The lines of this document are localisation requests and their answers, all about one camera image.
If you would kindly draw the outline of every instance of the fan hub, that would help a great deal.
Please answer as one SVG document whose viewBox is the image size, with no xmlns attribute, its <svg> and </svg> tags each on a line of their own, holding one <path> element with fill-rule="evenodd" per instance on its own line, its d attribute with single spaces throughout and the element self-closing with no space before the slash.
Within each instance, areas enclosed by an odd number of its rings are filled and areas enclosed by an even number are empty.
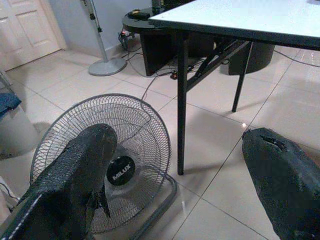
<svg viewBox="0 0 320 240">
<path fill-rule="evenodd" d="M 106 171 L 106 178 L 114 186 L 122 186 L 134 176 L 136 165 L 129 156 L 119 156 L 112 160 Z"/>
</svg>

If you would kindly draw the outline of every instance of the table top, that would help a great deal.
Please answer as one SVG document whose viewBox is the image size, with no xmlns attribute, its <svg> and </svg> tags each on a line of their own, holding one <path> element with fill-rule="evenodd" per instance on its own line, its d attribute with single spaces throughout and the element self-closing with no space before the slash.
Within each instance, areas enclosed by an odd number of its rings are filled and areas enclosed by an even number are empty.
<svg viewBox="0 0 320 240">
<path fill-rule="evenodd" d="M 162 28 L 320 50 L 319 0 L 196 0 L 149 22 Z"/>
</svg>

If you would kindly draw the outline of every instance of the fan base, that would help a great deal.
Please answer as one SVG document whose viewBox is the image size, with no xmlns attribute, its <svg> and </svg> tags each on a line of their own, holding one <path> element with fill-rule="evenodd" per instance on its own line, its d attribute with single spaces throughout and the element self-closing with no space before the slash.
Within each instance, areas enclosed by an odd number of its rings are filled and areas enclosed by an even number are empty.
<svg viewBox="0 0 320 240">
<path fill-rule="evenodd" d="M 107 62 L 99 60 L 89 67 L 89 74 L 93 76 L 110 76 L 120 72 L 127 66 L 122 58 L 113 58 Z"/>
</svg>

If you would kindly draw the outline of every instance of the table leg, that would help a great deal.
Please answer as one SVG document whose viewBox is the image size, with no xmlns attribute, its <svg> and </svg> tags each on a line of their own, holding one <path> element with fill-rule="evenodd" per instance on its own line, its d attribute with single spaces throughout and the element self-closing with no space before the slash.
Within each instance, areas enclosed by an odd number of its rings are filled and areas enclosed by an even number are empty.
<svg viewBox="0 0 320 240">
<path fill-rule="evenodd" d="M 178 129 L 177 129 L 177 168 L 178 174 L 184 174 L 185 134 L 186 134 L 186 105 L 187 105 L 187 69 L 188 44 L 187 33 L 180 32 L 177 36 L 178 44 Z"/>
<path fill-rule="evenodd" d="M 237 111 L 239 97 L 240 97 L 242 85 L 244 83 L 244 79 L 245 79 L 245 76 L 246 76 L 246 72 L 247 72 L 247 68 L 248 68 L 248 64 L 249 64 L 249 60 L 250 60 L 250 55 L 251 55 L 251 51 L 252 51 L 252 46 L 253 46 L 253 42 L 250 42 L 247 45 L 248 51 L 246 51 L 246 54 L 245 54 L 244 59 L 243 59 L 243 65 L 242 65 L 242 69 L 241 69 L 241 72 L 240 72 L 238 86 L 236 88 L 233 107 L 232 107 L 232 112 L 233 113 L 235 113 Z"/>
</svg>

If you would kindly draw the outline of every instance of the black foam padding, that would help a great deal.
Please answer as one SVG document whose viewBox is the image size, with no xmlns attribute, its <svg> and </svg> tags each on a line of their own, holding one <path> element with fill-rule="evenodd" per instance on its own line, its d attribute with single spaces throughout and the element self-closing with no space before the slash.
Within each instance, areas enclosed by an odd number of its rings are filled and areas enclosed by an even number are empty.
<svg viewBox="0 0 320 240">
<path fill-rule="evenodd" d="M 282 240 L 320 239 L 320 169 L 293 141 L 259 128 L 242 151 L 257 195 Z"/>
<path fill-rule="evenodd" d="M 110 126 L 83 130 L 23 195 L 0 239 L 84 239 L 116 147 Z"/>
</svg>

